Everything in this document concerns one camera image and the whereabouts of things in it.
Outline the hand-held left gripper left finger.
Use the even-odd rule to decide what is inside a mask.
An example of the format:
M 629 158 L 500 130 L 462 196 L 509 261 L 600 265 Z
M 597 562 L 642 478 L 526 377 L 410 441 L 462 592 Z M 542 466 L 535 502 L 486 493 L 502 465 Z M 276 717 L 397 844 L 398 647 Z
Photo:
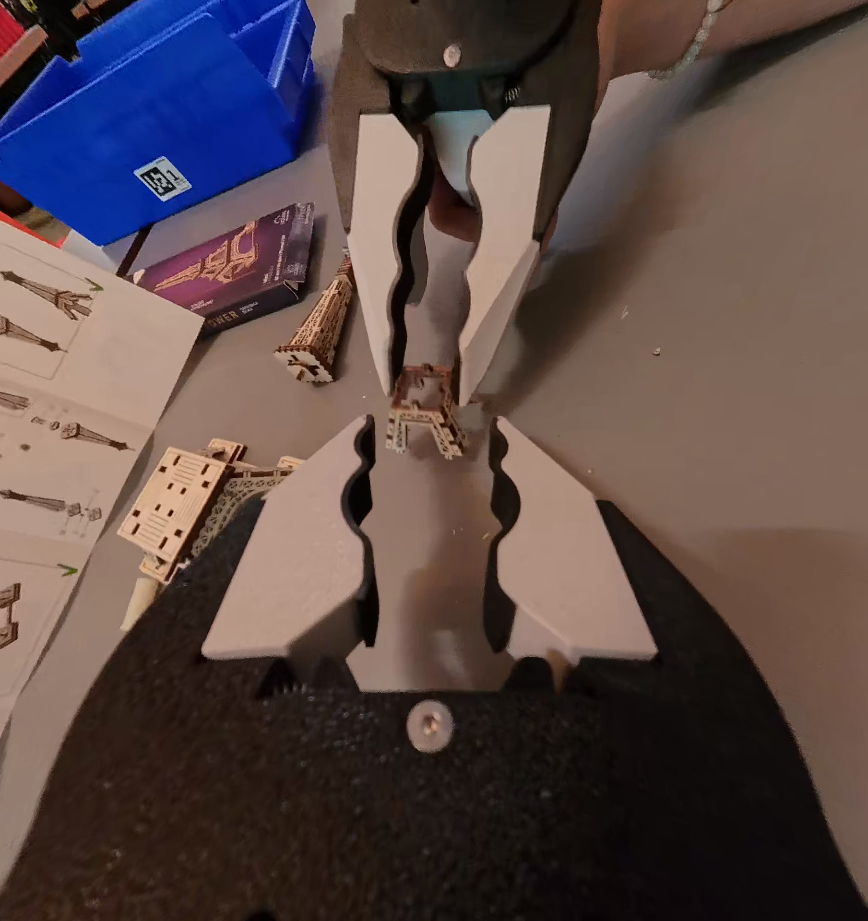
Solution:
M 375 420 L 361 415 L 269 491 L 206 639 L 211 661 L 345 659 L 377 639 L 380 598 L 361 526 Z

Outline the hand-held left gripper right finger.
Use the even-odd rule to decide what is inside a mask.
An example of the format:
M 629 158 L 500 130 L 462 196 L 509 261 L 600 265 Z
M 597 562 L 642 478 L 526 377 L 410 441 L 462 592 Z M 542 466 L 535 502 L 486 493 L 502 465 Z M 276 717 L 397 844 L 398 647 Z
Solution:
M 651 661 L 658 649 L 599 503 L 505 417 L 490 427 L 485 632 L 515 660 Z

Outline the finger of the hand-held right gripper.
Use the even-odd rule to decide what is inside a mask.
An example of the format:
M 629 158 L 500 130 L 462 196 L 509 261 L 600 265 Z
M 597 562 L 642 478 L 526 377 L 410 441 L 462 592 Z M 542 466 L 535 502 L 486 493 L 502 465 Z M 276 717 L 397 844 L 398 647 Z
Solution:
M 508 109 L 471 145 L 467 179 L 481 232 L 465 272 L 470 305 L 459 338 L 461 406 L 474 397 L 540 257 L 533 227 L 550 118 L 550 107 Z
M 357 157 L 351 222 L 347 233 L 352 267 L 369 347 L 382 391 L 392 393 L 397 287 L 410 275 L 402 255 L 400 227 L 411 240 L 417 217 L 410 213 L 421 190 L 426 150 L 392 113 L 363 113 L 357 128 Z

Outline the wooden tower spire section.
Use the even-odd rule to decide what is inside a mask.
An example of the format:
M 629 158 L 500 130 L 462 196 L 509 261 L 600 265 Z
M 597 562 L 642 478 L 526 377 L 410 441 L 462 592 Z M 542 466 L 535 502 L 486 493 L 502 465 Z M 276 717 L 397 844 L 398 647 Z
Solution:
M 350 250 L 345 247 L 333 281 L 292 339 L 275 351 L 275 357 L 295 380 L 310 384 L 334 381 L 336 351 L 356 291 L 353 270 Z

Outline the person's right hand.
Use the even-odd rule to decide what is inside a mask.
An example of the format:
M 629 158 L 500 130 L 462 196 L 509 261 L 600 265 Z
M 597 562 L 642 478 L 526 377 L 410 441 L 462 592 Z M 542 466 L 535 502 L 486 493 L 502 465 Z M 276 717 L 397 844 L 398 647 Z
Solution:
M 666 70 L 678 63 L 703 23 L 704 1 L 604 1 L 598 26 L 598 85 L 595 116 L 610 82 L 620 76 Z M 474 135 L 472 116 L 432 118 L 425 131 L 435 179 L 428 214 L 435 229 L 474 243 L 479 218 L 465 185 L 465 157 Z

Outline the wooden tower arched base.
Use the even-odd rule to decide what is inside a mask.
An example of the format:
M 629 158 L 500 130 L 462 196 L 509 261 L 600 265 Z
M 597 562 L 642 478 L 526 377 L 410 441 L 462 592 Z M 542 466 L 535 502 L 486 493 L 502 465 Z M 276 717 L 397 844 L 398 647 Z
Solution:
M 166 450 L 118 529 L 143 551 L 146 581 L 158 588 L 173 582 L 247 501 L 264 498 L 303 463 L 283 456 L 275 466 L 256 466 L 245 452 L 244 444 L 219 438 L 198 452 Z

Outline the purple puzzle box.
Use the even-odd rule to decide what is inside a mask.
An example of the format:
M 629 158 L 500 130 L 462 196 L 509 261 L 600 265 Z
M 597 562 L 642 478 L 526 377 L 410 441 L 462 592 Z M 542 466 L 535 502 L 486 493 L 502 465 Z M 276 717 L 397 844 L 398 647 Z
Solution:
M 315 204 L 296 202 L 132 274 L 132 282 L 202 320 L 207 339 L 299 303 Z

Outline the blue plastic bin with tag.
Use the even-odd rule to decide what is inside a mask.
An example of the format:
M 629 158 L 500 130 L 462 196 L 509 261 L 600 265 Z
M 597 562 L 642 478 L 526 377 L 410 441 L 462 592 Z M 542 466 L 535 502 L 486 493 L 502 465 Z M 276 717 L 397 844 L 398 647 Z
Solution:
M 297 158 L 306 2 L 136 2 L 0 120 L 0 180 L 105 246 Z

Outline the white assembly instruction sheet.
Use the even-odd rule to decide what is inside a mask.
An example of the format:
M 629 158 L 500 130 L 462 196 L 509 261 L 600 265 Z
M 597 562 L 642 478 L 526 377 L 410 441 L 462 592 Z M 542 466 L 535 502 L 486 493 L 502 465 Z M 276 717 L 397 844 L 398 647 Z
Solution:
M 0 220 L 0 741 L 200 328 Z

